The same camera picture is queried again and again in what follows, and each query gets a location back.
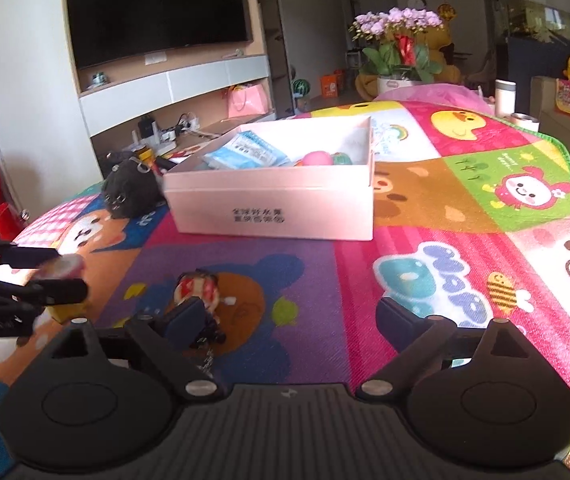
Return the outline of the small red doll figurine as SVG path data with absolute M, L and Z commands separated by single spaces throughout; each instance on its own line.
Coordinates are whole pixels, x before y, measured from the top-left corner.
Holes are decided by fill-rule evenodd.
M 226 341 L 216 314 L 221 302 L 216 274 L 202 269 L 183 273 L 174 288 L 173 301 L 176 317 L 170 323 L 170 331 L 181 349 L 198 349 Z

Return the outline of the black plush cat toy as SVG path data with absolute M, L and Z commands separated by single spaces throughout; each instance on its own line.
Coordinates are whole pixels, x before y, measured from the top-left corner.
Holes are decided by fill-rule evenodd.
M 135 219 L 166 203 L 160 174 L 131 151 L 106 156 L 102 200 L 114 219 Z

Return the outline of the colourful cartoon play mat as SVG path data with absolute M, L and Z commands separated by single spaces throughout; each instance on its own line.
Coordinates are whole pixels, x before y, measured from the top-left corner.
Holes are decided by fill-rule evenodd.
M 570 155 L 470 110 L 391 101 L 370 118 L 371 240 L 182 233 L 168 202 L 114 219 L 102 183 L 12 243 L 84 260 L 88 296 L 0 338 L 0 479 L 570 479 Z M 54 401 L 74 318 L 120 328 L 219 278 L 226 335 L 189 353 L 217 401 Z M 538 350 L 456 359 L 405 396 L 355 388 L 396 357 L 376 306 L 460 327 L 506 318 Z

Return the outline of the white wifi router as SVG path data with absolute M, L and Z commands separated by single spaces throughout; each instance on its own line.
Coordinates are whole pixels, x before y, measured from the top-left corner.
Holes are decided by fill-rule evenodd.
M 173 142 L 175 131 L 173 129 L 161 129 L 154 118 L 144 115 L 138 121 L 136 129 L 132 131 L 132 136 L 136 143 L 154 148 L 163 143 Z

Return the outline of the pink cardboard box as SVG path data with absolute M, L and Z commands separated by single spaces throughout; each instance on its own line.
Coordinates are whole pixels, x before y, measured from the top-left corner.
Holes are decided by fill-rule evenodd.
M 291 160 L 287 166 L 217 170 L 202 156 L 236 133 L 252 131 Z M 308 153 L 332 154 L 332 166 L 302 166 Z M 241 125 L 191 154 L 163 177 L 182 233 L 371 240 L 374 151 L 370 118 L 339 116 Z

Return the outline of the blue tissue packet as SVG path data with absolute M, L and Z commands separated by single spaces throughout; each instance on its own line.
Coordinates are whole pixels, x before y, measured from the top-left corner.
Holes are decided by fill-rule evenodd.
M 202 156 L 211 169 L 241 170 L 287 166 L 290 158 L 252 131 L 236 133 L 228 142 Z

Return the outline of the white wooden tv cabinet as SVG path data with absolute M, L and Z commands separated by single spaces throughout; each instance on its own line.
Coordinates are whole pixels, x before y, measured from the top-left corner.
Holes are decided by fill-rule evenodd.
M 112 84 L 83 94 L 64 0 L 0 0 L 0 177 L 34 214 L 102 177 L 92 140 L 138 116 L 270 76 L 258 0 L 250 44 L 196 47 L 164 63 L 107 68 Z

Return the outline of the pink ball in box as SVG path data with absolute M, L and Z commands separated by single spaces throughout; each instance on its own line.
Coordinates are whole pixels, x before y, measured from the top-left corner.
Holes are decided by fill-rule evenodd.
M 332 154 L 324 151 L 314 151 L 304 155 L 300 162 L 302 166 L 332 166 L 334 159 Z

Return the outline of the white thermos cup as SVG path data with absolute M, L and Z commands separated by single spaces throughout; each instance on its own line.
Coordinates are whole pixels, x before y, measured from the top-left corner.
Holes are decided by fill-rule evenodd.
M 508 117 L 515 111 L 517 85 L 513 81 L 497 79 L 494 84 L 494 110 L 498 117 Z

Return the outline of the pink gift bag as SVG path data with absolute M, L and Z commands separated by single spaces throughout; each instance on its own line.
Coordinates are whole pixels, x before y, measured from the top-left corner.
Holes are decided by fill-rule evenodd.
M 238 84 L 226 90 L 227 118 L 265 115 L 271 109 L 263 84 Z

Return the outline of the orange box on floor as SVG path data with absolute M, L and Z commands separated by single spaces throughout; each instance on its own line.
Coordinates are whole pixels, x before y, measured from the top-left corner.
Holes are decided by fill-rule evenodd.
M 321 76 L 321 96 L 323 99 L 338 98 L 344 88 L 344 73 L 335 70 L 332 74 Z

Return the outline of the black television screen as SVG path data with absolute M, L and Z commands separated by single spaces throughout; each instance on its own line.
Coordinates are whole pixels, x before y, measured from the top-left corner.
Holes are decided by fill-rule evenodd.
M 252 39 L 247 0 L 66 0 L 76 66 Z

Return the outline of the green ball on floor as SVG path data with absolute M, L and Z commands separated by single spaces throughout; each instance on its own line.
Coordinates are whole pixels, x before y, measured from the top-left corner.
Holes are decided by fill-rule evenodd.
M 311 85 L 306 79 L 298 78 L 291 83 L 291 90 L 296 99 L 302 99 L 310 93 Z

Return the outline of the yellow giant plush bear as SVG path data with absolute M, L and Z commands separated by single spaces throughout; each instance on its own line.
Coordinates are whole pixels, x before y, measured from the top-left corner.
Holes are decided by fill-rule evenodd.
M 451 40 L 449 29 L 444 26 L 443 32 L 428 32 L 426 43 L 430 47 L 430 53 L 434 60 L 443 64 L 443 70 L 436 80 L 432 82 L 448 82 L 449 84 L 460 84 L 462 74 L 453 63 L 454 44 Z M 374 76 L 364 76 L 360 72 L 355 77 L 355 88 L 360 97 L 365 101 L 373 101 L 376 96 L 387 90 L 416 86 L 416 84 L 426 84 L 426 82 L 376 79 Z

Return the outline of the pink orchid flower pot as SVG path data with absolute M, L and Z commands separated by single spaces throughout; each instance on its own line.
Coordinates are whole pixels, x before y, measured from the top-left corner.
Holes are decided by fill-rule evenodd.
M 386 12 L 358 14 L 351 26 L 364 62 L 361 75 L 376 79 L 419 81 L 431 84 L 443 70 L 426 43 L 428 32 L 443 32 L 440 16 L 429 10 L 392 8 Z

